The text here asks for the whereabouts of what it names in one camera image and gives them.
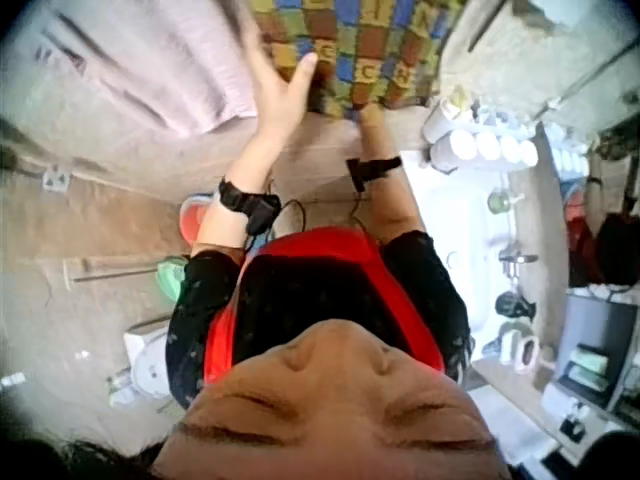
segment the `black shirt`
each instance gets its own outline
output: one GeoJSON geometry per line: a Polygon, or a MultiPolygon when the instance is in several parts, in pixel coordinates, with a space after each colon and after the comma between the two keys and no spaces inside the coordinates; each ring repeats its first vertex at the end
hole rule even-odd
{"type": "MultiPolygon", "coordinates": [[[[458,379],[469,363],[473,340],[464,302],[432,239],[423,232],[405,233],[381,254],[431,330],[447,375],[458,379]]],[[[185,408],[204,386],[209,326],[231,299],[239,275],[240,267],[218,251],[201,252],[186,266],[166,351],[171,392],[185,408]]],[[[385,343],[408,352],[396,320],[357,264],[259,255],[247,266],[238,288],[234,365],[287,343],[329,318],[357,322],[385,343]]]]}

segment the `black wristband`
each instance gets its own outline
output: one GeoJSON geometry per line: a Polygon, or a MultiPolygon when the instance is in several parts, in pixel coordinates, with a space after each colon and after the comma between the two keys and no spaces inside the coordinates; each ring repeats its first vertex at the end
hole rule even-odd
{"type": "Polygon", "coordinates": [[[398,168],[402,165],[400,157],[394,157],[389,160],[371,160],[361,162],[359,158],[351,158],[347,160],[347,168],[351,175],[351,181],[358,193],[364,192],[364,184],[384,177],[389,170],[398,168]]]}
{"type": "Polygon", "coordinates": [[[247,234],[255,236],[266,232],[273,225],[282,210],[277,195],[246,193],[227,182],[224,178],[218,187],[220,203],[232,212],[244,213],[249,222],[247,234]]]}

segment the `bathroom sink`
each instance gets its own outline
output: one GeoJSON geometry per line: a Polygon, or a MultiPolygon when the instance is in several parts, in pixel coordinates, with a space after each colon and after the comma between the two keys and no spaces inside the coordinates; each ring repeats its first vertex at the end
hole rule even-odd
{"type": "Polygon", "coordinates": [[[513,212],[494,215],[487,208],[494,189],[508,188],[507,175],[462,169],[445,175],[420,151],[403,151],[401,158],[427,232],[466,304],[476,339],[472,360],[478,359],[504,321],[495,299],[510,288],[498,256],[515,236],[513,212]]]}

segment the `floor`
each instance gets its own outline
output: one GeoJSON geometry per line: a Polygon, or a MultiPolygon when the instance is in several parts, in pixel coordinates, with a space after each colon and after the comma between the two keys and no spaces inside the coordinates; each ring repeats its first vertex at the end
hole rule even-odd
{"type": "MultiPolygon", "coordinates": [[[[315,198],[303,198],[307,228],[349,224],[355,200],[315,198]]],[[[3,435],[89,439],[126,453],[162,439],[175,409],[146,399],[110,407],[107,379],[129,367],[123,333],[166,316],[171,302],[151,273],[74,279],[149,269],[184,252],[177,206],[78,179],[66,195],[45,193],[19,176],[2,179],[0,201],[3,435]]],[[[365,223],[367,210],[365,199],[356,214],[365,223]]],[[[300,227],[300,212],[290,207],[276,230],[300,227]]]]}

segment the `towel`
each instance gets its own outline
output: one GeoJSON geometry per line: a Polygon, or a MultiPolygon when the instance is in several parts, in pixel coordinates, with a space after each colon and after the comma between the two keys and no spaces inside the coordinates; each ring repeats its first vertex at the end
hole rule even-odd
{"type": "Polygon", "coordinates": [[[184,138],[256,115],[241,47],[217,2],[66,0],[44,8],[33,58],[80,75],[148,127],[184,138]]]}
{"type": "Polygon", "coordinates": [[[353,118],[367,103],[424,105],[466,0],[251,0],[280,74],[319,57],[309,109],[353,118]]]}

